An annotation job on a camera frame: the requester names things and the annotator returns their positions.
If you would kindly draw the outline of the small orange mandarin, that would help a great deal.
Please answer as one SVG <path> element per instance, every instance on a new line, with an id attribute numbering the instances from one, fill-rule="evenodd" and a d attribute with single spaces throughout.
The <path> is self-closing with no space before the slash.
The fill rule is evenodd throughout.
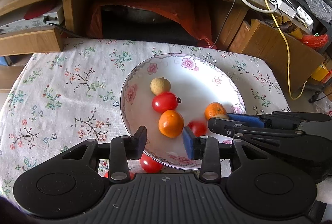
<path id="1" fill-rule="evenodd" d="M 223 118 L 228 119 L 227 111 L 224 106 L 219 102 L 210 103 L 204 111 L 204 116 L 208 121 L 210 118 Z"/>

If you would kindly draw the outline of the red cherry tomato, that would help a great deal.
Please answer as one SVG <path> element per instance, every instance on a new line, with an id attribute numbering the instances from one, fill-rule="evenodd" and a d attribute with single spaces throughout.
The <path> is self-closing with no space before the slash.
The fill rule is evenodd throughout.
<path id="1" fill-rule="evenodd" d="M 159 173 L 163 168 L 163 165 L 161 163 L 153 160 L 152 157 L 150 157 L 146 154 L 142 154 L 142 157 L 139 160 L 139 162 L 140 162 L 142 169 L 146 173 Z"/>
<path id="2" fill-rule="evenodd" d="M 164 113 L 167 110 L 175 110 L 182 100 L 172 92 L 163 92 L 155 96 L 152 100 L 152 107 L 158 113 Z"/>
<path id="3" fill-rule="evenodd" d="M 194 120 L 189 122 L 187 126 L 192 130 L 192 133 L 196 137 L 205 136 L 207 133 L 207 126 L 205 121 Z"/>

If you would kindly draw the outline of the tan longan fruit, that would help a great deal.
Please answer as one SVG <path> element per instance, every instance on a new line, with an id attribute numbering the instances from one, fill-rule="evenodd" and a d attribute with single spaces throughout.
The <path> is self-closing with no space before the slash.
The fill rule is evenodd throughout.
<path id="1" fill-rule="evenodd" d="M 159 95 L 171 90 L 171 83 L 169 80 L 162 78 L 154 78 L 150 83 L 150 89 L 154 95 Z"/>

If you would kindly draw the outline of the white floral porcelain bowl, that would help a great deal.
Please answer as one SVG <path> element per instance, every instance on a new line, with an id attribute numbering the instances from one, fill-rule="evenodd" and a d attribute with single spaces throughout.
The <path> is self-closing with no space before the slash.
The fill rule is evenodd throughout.
<path id="1" fill-rule="evenodd" d="M 182 53 L 167 53 L 139 63 L 126 77 L 120 95 L 120 113 L 129 135 L 139 126 L 147 128 L 145 154 L 174 169 L 198 170 L 201 162 L 190 160 L 182 137 L 169 138 L 158 129 L 160 113 L 152 107 L 150 83 L 165 78 L 171 83 L 171 93 L 181 102 L 177 112 L 185 124 L 204 120 L 205 108 L 212 102 L 223 105 L 229 113 L 245 113 L 243 98 L 234 82 L 218 67 L 198 57 Z"/>

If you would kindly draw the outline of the cardboard box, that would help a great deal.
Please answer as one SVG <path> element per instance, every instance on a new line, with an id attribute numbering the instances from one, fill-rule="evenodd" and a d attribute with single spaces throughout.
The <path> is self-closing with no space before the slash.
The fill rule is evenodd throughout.
<path id="1" fill-rule="evenodd" d="M 297 92 L 323 62 L 323 56 L 286 34 L 282 38 L 276 28 L 254 19 L 244 21 L 230 44 L 230 52 L 257 57 L 273 71 L 280 87 Z"/>

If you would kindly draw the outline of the floral white tablecloth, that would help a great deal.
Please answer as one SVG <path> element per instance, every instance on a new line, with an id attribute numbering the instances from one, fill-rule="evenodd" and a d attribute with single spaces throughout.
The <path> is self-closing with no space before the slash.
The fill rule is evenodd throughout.
<path id="1" fill-rule="evenodd" d="M 59 53 L 36 53 L 1 109 L 1 197 L 12 199 L 22 173 L 87 138 L 125 134 L 120 92 L 141 61 L 165 53 L 198 57 L 220 68 L 244 103 L 233 113 L 288 111 L 272 70 L 256 57 L 178 44 L 67 39 Z"/>

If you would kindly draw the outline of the red plastic bag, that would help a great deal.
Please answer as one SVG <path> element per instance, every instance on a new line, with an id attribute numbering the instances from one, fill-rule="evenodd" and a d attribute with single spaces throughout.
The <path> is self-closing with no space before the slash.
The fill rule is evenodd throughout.
<path id="1" fill-rule="evenodd" d="M 329 36 L 327 34 L 321 36 L 303 36 L 300 41 L 313 49 L 322 48 L 329 41 Z"/>

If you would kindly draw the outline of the white power strip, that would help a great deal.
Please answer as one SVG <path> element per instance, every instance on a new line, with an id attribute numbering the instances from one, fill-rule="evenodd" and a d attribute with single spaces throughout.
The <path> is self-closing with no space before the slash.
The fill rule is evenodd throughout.
<path id="1" fill-rule="evenodd" d="M 287 14 L 291 18 L 297 19 L 301 22 L 310 32 L 313 29 L 314 21 L 300 6 L 295 7 L 289 0 L 268 0 L 270 3 L 277 4 L 277 10 L 282 14 Z"/>

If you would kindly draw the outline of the silver set-top box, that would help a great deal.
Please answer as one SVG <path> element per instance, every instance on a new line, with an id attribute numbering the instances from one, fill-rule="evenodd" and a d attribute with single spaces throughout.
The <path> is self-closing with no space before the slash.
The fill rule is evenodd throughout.
<path id="1" fill-rule="evenodd" d="M 17 32 L 25 29 L 42 28 L 48 26 L 48 22 L 60 25 L 64 21 L 63 6 L 61 3 L 44 14 L 36 17 L 25 17 L 29 14 L 30 7 L 22 7 L 11 13 L 1 16 L 1 34 Z"/>

